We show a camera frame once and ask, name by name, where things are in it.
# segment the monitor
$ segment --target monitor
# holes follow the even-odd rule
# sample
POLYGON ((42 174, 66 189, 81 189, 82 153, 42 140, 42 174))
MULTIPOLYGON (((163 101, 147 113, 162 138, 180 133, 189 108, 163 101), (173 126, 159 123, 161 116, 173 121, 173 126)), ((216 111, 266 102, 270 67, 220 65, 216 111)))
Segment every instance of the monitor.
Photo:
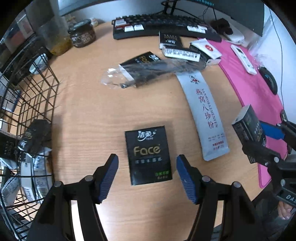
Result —
MULTIPOLYGON (((59 14, 64 16, 73 11, 112 0, 58 0, 59 14)), ((223 12, 262 36, 264 3, 261 0, 188 0, 223 12)))

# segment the small box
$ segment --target small box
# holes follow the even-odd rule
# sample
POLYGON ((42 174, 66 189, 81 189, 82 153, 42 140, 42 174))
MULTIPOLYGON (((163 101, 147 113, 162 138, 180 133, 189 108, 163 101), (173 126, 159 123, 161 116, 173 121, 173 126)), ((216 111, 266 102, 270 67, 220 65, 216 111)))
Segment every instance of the small box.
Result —
POLYGON ((162 49, 163 46, 175 46, 182 48, 183 44, 179 35, 159 31, 159 48, 162 49))
POLYGON ((126 131, 125 136, 132 185, 172 179, 164 126, 126 131))
POLYGON ((200 51, 195 51, 190 48, 181 48, 175 46, 163 46, 163 55, 167 58, 179 58, 189 61, 199 62, 200 51))
MULTIPOLYGON (((241 109, 237 118, 232 122, 232 127, 242 144, 250 140, 266 146, 266 135, 251 105, 246 105, 241 109)), ((248 156, 248 159, 250 163, 257 162, 253 157, 248 156)))

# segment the keyboard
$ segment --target keyboard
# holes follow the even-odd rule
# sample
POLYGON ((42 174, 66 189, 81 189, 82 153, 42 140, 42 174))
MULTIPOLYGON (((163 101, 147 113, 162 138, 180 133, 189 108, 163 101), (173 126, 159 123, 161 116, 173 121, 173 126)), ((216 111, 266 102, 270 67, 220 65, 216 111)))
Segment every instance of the keyboard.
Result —
POLYGON ((159 31, 164 31, 184 37, 222 41, 220 35, 199 18, 162 14, 129 15, 114 19, 112 25, 114 39, 158 36, 159 31))

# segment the blue gripper pad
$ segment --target blue gripper pad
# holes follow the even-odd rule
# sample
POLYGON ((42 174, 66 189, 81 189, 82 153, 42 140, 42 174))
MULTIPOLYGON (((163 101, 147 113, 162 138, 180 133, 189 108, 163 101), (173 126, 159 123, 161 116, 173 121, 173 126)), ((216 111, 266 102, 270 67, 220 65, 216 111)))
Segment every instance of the blue gripper pad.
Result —
POLYGON ((271 137, 276 140, 284 139, 285 134, 282 132, 281 128, 278 126, 271 125, 269 123, 260 121, 262 129, 266 136, 271 137))
POLYGON ((177 157, 177 170, 188 199, 194 204, 199 204, 201 173, 189 164, 184 155, 177 157))
POLYGON ((98 167, 95 171, 95 187, 98 195, 98 203, 101 203, 107 198, 118 169, 118 164, 118 156, 116 154, 111 154, 105 165, 98 167))

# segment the white remote control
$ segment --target white remote control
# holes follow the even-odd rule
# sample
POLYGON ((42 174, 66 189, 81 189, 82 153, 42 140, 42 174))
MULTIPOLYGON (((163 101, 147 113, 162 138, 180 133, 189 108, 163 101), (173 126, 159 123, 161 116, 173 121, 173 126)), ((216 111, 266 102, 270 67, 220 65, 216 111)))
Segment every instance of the white remote control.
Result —
POLYGON ((230 47, 233 50, 233 52, 236 54, 236 56, 239 58, 239 60, 241 61, 245 70, 249 74, 256 75, 257 72, 256 72, 255 68, 253 67, 253 65, 251 64, 250 60, 247 58, 245 53, 241 50, 241 48, 236 45, 233 45, 233 44, 230 47))

